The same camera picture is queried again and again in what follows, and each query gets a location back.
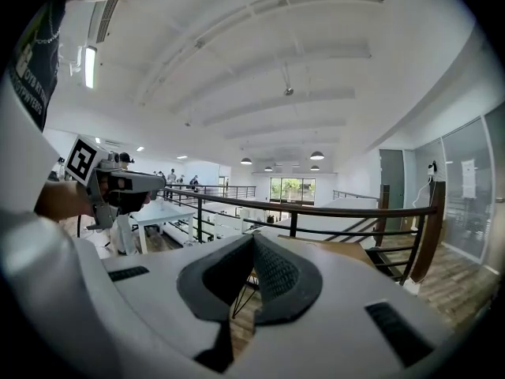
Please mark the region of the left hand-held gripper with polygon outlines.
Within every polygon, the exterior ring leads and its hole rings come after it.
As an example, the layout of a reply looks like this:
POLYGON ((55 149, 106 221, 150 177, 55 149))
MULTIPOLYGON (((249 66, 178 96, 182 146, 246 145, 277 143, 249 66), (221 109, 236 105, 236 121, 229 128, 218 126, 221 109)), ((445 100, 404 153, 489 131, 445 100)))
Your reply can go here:
POLYGON ((89 230, 105 230, 113 226, 114 208, 101 194, 101 182, 104 175, 111 173, 111 191, 126 193, 147 193, 165 187, 166 180, 153 174, 133 171, 120 171, 119 154, 108 152, 84 135, 78 135, 67 156, 65 171, 78 181, 87 195, 92 207, 95 223, 89 230))

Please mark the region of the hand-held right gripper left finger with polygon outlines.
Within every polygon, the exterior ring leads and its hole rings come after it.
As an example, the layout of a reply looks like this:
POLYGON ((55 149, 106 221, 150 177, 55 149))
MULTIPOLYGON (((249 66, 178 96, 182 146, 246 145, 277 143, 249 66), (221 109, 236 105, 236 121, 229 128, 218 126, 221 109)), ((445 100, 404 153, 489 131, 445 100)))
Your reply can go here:
POLYGON ((232 302, 252 268, 253 237, 133 257, 99 258, 74 242, 77 326, 74 364, 93 378, 252 378, 249 351, 234 356, 232 302))

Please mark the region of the person's left hand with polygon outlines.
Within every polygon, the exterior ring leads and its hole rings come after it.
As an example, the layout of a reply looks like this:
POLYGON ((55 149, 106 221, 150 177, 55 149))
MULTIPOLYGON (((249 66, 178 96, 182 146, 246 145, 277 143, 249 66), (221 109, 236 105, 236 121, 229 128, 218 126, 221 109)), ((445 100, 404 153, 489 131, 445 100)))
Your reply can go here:
POLYGON ((117 208, 121 215, 138 212, 150 201, 151 191, 147 193, 112 192, 111 173, 99 173, 98 183, 103 202, 117 208))

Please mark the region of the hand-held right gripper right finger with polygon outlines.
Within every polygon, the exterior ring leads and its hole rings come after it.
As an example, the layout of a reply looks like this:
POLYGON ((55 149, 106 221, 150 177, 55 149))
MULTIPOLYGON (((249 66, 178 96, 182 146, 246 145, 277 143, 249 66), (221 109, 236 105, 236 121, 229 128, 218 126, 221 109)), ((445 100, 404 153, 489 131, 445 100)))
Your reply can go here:
POLYGON ((232 365, 234 378, 386 378, 404 370, 366 306, 386 302, 431 347, 452 329, 418 297, 362 261, 298 240, 277 243, 311 261, 319 298, 295 322, 259 327, 232 365))

